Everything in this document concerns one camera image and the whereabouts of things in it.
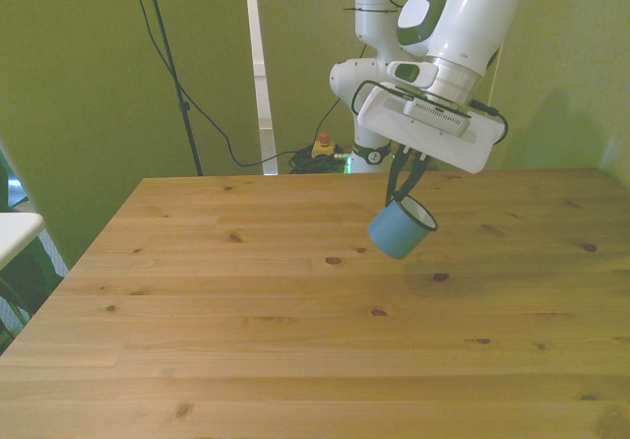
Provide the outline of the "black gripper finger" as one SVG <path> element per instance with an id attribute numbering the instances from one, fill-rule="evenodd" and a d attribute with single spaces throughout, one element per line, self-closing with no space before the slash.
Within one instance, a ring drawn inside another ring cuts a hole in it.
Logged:
<path id="1" fill-rule="evenodd" d="M 416 186 L 428 166 L 427 154 L 417 152 L 411 165 L 409 177 L 399 189 L 399 199 L 402 200 Z"/>
<path id="2" fill-rule="evenodd" d="M 398 146 L 398 149 L 393 157 L 393 161 L 389 171 L 388 185 L 386 190 L 386 203 L 389 204 L 394 199 L 396 191 L 396 185 L 398 184 L 399 175 L 407 163 L 407 147 L 403 144 Z"/>

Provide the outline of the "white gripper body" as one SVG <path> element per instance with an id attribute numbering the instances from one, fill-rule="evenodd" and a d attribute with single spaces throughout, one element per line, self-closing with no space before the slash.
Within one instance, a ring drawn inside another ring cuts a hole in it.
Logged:
<path id="1" fill-rule="evenodd" d="M 459 169 L 482 171 L 506 125 L 476 112 L 460 112 L 400 90 L 373 89 L 358 111 L 358 124 Z"/>

